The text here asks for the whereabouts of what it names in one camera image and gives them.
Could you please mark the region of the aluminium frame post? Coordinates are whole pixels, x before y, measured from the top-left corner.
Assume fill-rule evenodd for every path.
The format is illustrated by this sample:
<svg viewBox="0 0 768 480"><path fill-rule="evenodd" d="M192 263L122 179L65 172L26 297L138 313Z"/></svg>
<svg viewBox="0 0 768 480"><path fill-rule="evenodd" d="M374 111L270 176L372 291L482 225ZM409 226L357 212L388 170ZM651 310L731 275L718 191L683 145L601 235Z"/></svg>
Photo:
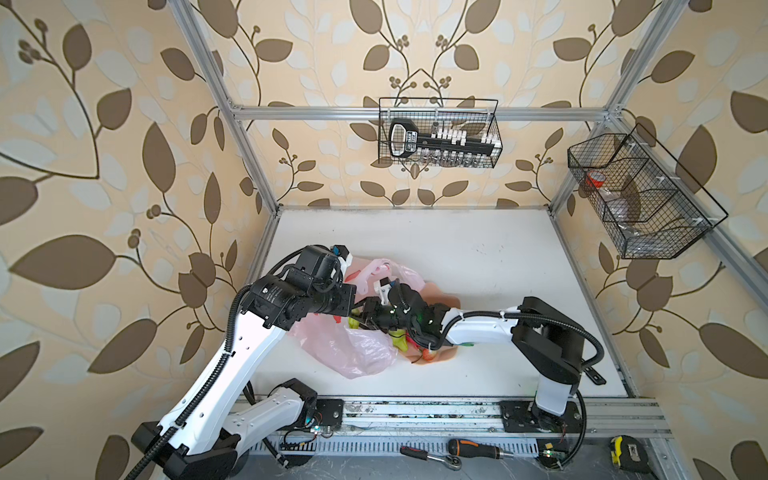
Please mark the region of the aluminium frame post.
<svg viewBox="0 0 768 480"><path fill-rule="evenodd" d="M265 208L272 217L277 217L280 207L271 191L267 176L259 165L247 133L235 117L234 104L227 93L223 77L218 71L212 52L208 49L202 30L197 25L192 6L188 1L181 0L171 0L169 4L179 29L207 82L211 95L222 112L223 121L233 136L246 170L262 194Z"/></svg>

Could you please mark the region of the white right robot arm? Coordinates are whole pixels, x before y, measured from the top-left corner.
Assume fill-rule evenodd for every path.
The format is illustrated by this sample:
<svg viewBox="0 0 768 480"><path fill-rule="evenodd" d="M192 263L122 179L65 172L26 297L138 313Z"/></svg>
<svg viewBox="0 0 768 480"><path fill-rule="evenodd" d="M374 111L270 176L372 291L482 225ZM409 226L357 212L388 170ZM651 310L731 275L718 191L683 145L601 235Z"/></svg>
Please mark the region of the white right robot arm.
<svg viewBox="0 0 768 480"><path fill-rule="evenodd" d="M535 416L562 418L571 398L578 395L582 375L605 355L597 337L533 296L506 310L465 311L429 304L420 293L395 281L361 304L364 325L385 333L402 331L423 350L469 344L515 346L539 373Z"/></svg>

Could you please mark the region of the yellow black tape measure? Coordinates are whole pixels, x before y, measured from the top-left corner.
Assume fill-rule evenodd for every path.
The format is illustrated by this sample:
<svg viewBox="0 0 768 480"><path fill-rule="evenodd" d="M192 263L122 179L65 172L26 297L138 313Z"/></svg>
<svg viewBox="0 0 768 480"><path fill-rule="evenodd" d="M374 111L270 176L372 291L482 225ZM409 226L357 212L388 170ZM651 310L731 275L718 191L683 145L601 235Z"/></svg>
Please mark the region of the yellow black tape measure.
<svg viewBox="0 0 768 480"><path fill-rule="evenodd" d="M649 474L651 472L649 455L644 445L634 437L621 435L609 443L612 464L629 472Z"/></svg>

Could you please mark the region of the red handled ratchet wrench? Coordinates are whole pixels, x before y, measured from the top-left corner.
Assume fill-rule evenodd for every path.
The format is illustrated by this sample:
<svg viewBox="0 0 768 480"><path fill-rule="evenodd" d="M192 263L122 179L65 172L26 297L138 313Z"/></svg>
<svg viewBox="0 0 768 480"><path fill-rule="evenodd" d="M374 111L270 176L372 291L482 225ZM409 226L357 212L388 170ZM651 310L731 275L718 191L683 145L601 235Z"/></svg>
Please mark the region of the red handled ratchet wrench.
<svg viewBox="0 0 768 480"><path fill-rule="evenodd" d="M416 460L438 462L452 471L459 471L462 468L461 459L453 455L438 455L436 453L430 453L427 450L417 449L410 446L401 446L399 453L405 457Z"/></svg>

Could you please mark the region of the pink plastic bag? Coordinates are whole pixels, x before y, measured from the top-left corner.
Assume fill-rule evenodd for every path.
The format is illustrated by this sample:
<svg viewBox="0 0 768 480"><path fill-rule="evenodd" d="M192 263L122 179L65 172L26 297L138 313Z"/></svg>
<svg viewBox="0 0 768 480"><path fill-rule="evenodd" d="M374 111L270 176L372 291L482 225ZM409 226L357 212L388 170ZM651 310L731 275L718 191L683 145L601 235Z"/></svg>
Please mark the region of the pink plastic bag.
<svg viewBox="0 0 768 480"><path fill-rule="evenodd" d="M357 298L362 299L376 296L374 286L385 277L417 292L426 285L416 271L385 258L355 259L345 281L357 287ZM310 314L295 323L289 335L314 359L348 379L379 374L405 358L392 345L388 333L363 330L348 317Z"/></svg>

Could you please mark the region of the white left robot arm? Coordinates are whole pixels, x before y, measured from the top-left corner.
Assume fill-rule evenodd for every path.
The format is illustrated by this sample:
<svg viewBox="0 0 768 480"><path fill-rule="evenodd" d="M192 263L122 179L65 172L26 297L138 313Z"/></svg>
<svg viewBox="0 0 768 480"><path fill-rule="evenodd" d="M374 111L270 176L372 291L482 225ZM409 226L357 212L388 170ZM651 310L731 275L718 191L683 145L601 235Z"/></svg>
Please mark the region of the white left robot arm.
<svg viewBox="0 0 768 480"><path fill-rule="evenodd" d="M145 422L132 442L138 478L158 465L169 479L226 479L254 445L311 418L315 392L297 380L240 412L233 406L259 364L309 314L348 317L360 306L344 281L353 256L343 245L308 245L287 255L233 300L221 347L182 399L160 421Z"/></svg>

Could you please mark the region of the red green dragon fruit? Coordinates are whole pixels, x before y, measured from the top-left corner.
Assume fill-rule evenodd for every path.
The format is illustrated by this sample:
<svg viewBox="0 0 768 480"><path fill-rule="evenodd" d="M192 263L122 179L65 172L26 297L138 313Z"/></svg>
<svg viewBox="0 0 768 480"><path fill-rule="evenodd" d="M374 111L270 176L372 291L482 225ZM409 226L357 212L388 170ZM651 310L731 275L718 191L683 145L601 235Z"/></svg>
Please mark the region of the red green dragon fruit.
<svg viewBox="0 0 768 480"><path fill-rule="evenodd" d="M434 359L431 362L426 362L421 359L421 352L425 348L419 347L412 341L407 332L403 329L389 331L388 335L392 340L392 345L403 355L411 364L430 364L443 361L449 361L454 358L460 349L460 346L448 346L442 347L439 350L431 350L435 352Z"/></svg>

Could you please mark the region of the orange black screwdriver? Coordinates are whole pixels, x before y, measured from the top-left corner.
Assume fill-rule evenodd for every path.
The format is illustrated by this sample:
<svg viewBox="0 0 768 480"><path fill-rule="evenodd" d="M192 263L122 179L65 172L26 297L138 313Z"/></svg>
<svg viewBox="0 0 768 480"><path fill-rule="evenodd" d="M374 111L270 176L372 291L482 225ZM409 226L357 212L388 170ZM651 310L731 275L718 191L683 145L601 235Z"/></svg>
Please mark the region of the orange black screwdriver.
<svg viewBox="0 0 768 480"><path fill-rule="evenodd" d="M457 438L450 439L447 442L447 450L450 455L460 458L487 458L501 460L514 456L513 453L507 452L497 446Z"/></svg>

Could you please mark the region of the black socket set holder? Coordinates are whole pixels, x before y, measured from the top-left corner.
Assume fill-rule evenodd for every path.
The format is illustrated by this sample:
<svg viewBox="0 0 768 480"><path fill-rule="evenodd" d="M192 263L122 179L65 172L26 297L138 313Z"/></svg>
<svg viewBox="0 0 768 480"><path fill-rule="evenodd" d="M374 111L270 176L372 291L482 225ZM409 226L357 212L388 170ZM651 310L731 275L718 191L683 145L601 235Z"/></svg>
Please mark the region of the black socket set holder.
<svg viewBox="0 0 768 480"><path fill-rule="evenodd" d="M419 127L414 121L396 118L390 124L384 137L384 145L390 155L396 158L409 158L428 155L439 158L484 158L493 159L503 150L500 138L496 134L484 132L479 139L471 137L463 129L446 129L440 124Z"/></svg>

